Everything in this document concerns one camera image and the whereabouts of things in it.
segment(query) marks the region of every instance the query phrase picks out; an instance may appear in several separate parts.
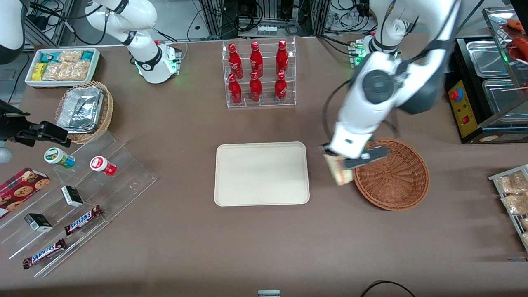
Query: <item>clear acrylic display stand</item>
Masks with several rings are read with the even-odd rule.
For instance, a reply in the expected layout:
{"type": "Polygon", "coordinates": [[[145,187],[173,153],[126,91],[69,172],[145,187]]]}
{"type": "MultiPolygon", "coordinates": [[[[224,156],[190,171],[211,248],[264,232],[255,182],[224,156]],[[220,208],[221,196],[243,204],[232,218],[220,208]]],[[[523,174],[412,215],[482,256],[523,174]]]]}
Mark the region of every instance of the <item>clear acrylic display stand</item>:
{"type": "Polygon", "coordinates": [[[123,209],[134,201],[156,179],[128,152],[124,142],[106,132],[96,140],[86,143],[72,155],[76,164],[71,169],[56,166],[48,174],[52,183],[49,191],[39,196],[38,192],[14,212],[0,220],[0,242],[10,259],[22,262],[60,238],[66,241],[67,249],[38,262],[29,271],[37,276],[46,276],[68,258],[97,232],[106,227],[123,209]],[[102,155],[117,166],[115,175],[109,177],[90,169],[89,162],[94,156],[102,155]],[[81,207],[66,204],[61,188],[71,185],[77,188],[83,198],[81,207]],[[104,213],[70,236],[64,228],[99,205],[104,213]],[[43,214],[53,229],[48,233],[33,231],[24,220],[29,213],[43,214]]]}
{"type": "Polygon", "coordinates": [[[262,99],[259,103],[251,100],[251,92],[249,89],[249,82],[251,81],[251,64],[249,57],[251,56],[251,41],[249,40],[233,40],[222,43],[222,64],[224,67],[224,84],[225,84],[225,97],[228,107],[280,107],[295,105],[297,102],[297,89],[296,89],[296,50],[295,50],[295,39],[294,38],[269,38],[259,39],[259,48],[262,53],[264,63],[264,74],[260,78],[262,83],[262,99]],[[279,41],[286,41],[286,51],[288,52],[288,71],[286,71],[286,99],[284,103],[277,103],[275,101],[275,82],[277,81],[277,73],[275,70],[275,56],[279,49],[279,41]],[[244,71],[244,77],[238,81],[242,88],[242,104],[235,105],[229,95],[229,80],[228,75],[231,73],[229,68],[229,50],[228,45],[234,43],[237,46],[237,52],[242,59],[242,70],[244,71]]]}

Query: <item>red bottle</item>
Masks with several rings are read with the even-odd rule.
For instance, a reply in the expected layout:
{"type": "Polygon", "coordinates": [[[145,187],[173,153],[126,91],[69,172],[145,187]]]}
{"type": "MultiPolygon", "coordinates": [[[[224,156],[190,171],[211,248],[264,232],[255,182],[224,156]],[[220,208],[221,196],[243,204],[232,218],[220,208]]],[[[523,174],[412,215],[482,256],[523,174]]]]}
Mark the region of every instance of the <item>red bottle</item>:
{"type": "Polygon", "coordinates": [[[229,68],[231,68],[231,73],[237,76],[237,79],[242,79],[244,77],[244,71],[242,70],[242,59],[237,53],[237,47],[230,43],[229,46],[229,68]]]}
{"type": "Polygon", "coordinates": [[[279,75],[281,71],[286,73],[288,70],[288,52],[286,52],[286,41],[284,40],[279,41],[279,50],[275,56],[275,62],[277,63],[277,67],[275,69],[277,75],[279,75]]]}
{"type": "Polygon", "coordinates": [[[284,80],[284,72],[280,72],[277,75],[277,81],[275,82],[275,101],[279,104],[284,103],[286,100],[286,88],[288,85],[284,80]]]}
{"type": "Polygon", "coordinates": [[[260,82],[259,75],[256,71],[251,73],[249,88],[251,89],[251,100],[255,103],[259,103],[260,98],[262,98],[262,83],[260,82]]]}
{"type": "Polygon", "coordinates": [[[229,95],[231,96],[231,101],[233,101],[234,105],[241,105],[242,104],[242,89],[240,88],[240,84],[237,82],[237,78],[234,74],[230,73],[229,76],[229,95]]]}
{"type": "Polygon", "coordinates": [[[262,62],[262,53],[259,50],[259,43],[253,41],[251,43],[251,56],[249,57],[251,62],[251,71],[256,71],[259,77],[264,75],[264,65],[262,62]]]}

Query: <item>yogurt cup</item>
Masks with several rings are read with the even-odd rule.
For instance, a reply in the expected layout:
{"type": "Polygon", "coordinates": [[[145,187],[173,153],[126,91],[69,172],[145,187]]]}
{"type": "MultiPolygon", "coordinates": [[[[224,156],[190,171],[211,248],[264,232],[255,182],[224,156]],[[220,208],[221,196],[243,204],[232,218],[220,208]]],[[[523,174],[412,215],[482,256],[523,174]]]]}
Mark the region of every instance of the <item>yogurt cup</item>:
{"type": "Polygon", "coordinates": [[[75,165],[75,157],[66,154],[58,147],[52,147],[44,153],[44,160],[50,164],[61,165],[69,169],[75,165]]]}
{"type": "Polygon", "coordinates": [[[103,172],[108,176],[112,176],[117,171],[117,166],[108,162],[108,160],[103,156],[97,156],[90,161],[90,168],[94,171],[103,172]]]}

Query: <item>table surface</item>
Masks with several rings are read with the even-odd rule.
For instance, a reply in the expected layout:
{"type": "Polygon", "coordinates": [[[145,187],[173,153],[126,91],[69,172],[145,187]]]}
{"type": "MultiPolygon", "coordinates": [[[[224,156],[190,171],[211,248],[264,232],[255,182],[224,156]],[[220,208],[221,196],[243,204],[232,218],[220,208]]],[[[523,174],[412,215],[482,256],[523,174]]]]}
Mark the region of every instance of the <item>table surface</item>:
{"type": "MultiPolygon", "coordinates": [[[[410,34],[403,56],[418,53],[426,39],[410,34]]],[[[226,108],[221,42],[191,44],[182,74],[161,85],[138,75],[126,48],[100,48],[96,79],[115,101],[110,130],[159,179],[45,278],[34,279],[0,247],[0,295],[255,296],[281,289],[284,297],[359,296],[375,280],[392,280],[416,296],[526,296],[528,263],[506,261],[526,253],[487,179],[528,163],[526,145],[461,145],[445,99],[423,114],[399,112],[400,140],[424,158],[431,185],[416,208],[381,210],[354,184],[336,186],[319,151],[327,141],[323,103],[351,77],[347,56],[316,38],[296,42],[297,106],[266,110],[226,108]],[[307,148],[307,204],[214,203],[219,145],[289,141],[307,148]]],[[[30,120],[53,122],[63,93],[28,87],[21,109],[30,120]]],[[[344,95],[331,104],[331,123],[344,95]]],[[[375,136],[393,137],[385,125],[375,136]]],[[[6,146],[16,159],[0,165],[0,180],[25,166],[52,169],[42,158],[51,143],[6,146]]],[[[405,296],[389,285],[376,294],[405,296]]]]}

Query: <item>yellow control panel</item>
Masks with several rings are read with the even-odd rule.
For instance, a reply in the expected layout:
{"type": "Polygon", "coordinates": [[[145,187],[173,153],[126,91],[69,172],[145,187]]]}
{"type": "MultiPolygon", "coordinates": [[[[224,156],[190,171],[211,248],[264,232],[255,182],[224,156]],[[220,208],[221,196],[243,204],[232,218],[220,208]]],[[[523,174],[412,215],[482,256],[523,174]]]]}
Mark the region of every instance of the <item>yellow control panel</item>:
{"type": "Polygon", "coordinates": [[[466,89],[462,81],[459,81],[448,93],[451,108],[454,111],[458,130],[462,137],[466,137],[471,132],[477,130],[478,125],[475,115],[467,99],[466,89]]]}

